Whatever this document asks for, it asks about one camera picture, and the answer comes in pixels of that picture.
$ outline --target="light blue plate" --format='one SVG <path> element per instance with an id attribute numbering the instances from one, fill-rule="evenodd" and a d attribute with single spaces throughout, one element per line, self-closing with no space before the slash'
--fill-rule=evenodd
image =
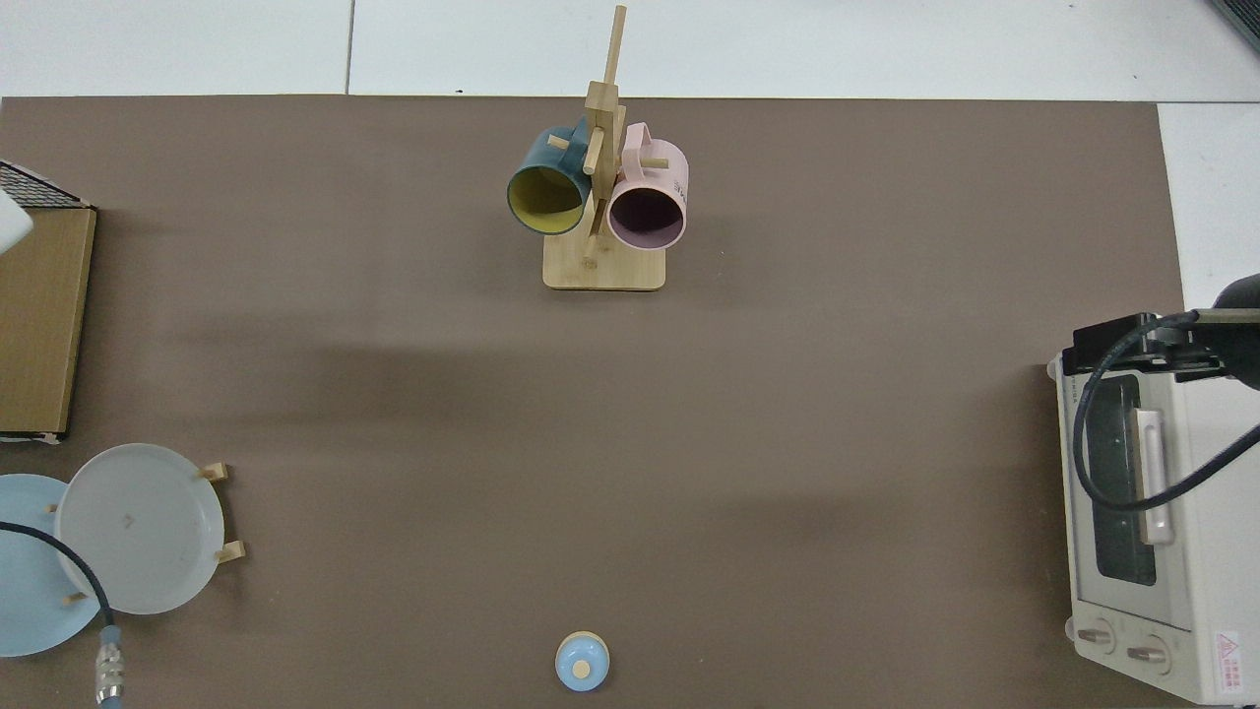
<path id="1" fill-rule="evenodd" d="M 54 516 L 66 484 L 44 476 L 0 476 L 0 520 L 53 534 Z M 0 657 L 20 657 L 55 647 L 83 630 L 101 604 L 84 598 L 69 606 L 62 599 L 78 593 L 57 558 L 60 554 L 38 539 L 0 531 Z"/>

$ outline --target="cable connector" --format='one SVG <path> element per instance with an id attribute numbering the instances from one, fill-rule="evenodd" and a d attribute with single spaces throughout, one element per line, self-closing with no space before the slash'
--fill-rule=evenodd
<path id="1" fill-rule="evenodd" d="M 106 626 L 96 654 L 96 703 L 105 709 L 122 708 L 122 631 Z"/>

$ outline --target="mug handle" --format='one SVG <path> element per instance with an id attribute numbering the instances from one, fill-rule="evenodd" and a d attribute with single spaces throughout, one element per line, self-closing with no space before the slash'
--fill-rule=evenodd
<path id="1" fill-rule="evenodd" d="M 625 173 L 626 179 L 644 179 L 639 152 L 649 142 L 651 142 L 651 133 L 648 132 L 648 123 L 631 123 L 626 126 L 626 145 L 621 149 L 621 170 Z"/>
<path id="2" fill-rule="evenodd" d="M 564 146 L 561 147 L 552 142 L 552 139 L 558 139 L 564 141 Z M 559 157 L 559 165 L 568 170 L 582 170 L 582 162 L 586 160 L 586 147 L 591 144 L 591 137 L 587 135 L 586 130 L 586 116 L 578 118 L 577 125 L 571 128 L 564 128 L 561 131 L 554 131 L 547 137 L 547 145 L 562 150 Z"/>

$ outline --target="plate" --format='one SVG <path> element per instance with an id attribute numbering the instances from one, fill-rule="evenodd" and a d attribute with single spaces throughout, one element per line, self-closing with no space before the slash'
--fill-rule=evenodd
<path id="1" fill-rule="evenodd" d="M 556 651 L 556 676 L 573 691 L 591 691 L 609 676 L 609 646 L 604 638 L 578 631 Z"/>
<path id="2" fill-rule="evenodd" d="M 44 509 L 57 505 L 64 491 L 66 484 L 44 476 L 0 476 L 0 520 L 53 534 L 53 515 Z M 60 558 L 38 539 L 0 533 L 0 657 L 55 647 L 74 637 L 101 610 L 91 588 L 83 601 L 62 603 L 76 588 L 57 563 Z"/>
<path id="3" fill-rule="evenodd" d="M 71 480 L 57 510 L 57 538 L 101 579 L 123 613 L 164 613 L 197 596 L 218 567 L 223 508 L 199 468 L 147 443 L 111 448 Z M 62 567 L 79 589 L 87 579 Z"/>

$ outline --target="mug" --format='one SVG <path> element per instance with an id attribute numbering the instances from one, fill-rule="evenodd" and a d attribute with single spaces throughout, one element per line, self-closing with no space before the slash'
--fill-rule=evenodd
<path id="1" fill-rule="evenodd" d="M 653 140 L 648 123 L 626 127 L 621 174 L 606 209 L 609 230 L 634 248 L 677 243 L 687 229 L 687 156 L 677 145 Z"/>
<path id="2" fill-rule="evenodd" d="M 585 117 L 573 127 L 549 127 L 534 139 L 508 180 L 508 207 L 520 223 L 552 234 L 582 220 L 591 194 L 591 176 L 582 171 L 588 144 Z"/>

